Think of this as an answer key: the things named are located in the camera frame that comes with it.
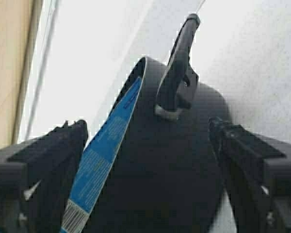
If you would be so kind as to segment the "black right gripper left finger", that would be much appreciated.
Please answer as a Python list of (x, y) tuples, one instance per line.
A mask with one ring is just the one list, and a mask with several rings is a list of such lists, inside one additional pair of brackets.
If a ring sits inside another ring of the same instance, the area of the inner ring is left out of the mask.
[(0, 149), (0, 233), (57, 233), (88, 140), (85, 120)]

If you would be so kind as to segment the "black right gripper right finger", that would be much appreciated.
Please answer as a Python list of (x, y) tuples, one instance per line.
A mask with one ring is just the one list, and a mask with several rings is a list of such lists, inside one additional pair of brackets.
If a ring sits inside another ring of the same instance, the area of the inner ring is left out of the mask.
[(291, 144), (219, 117), (209, 141), (238, 233), (291, 233)]

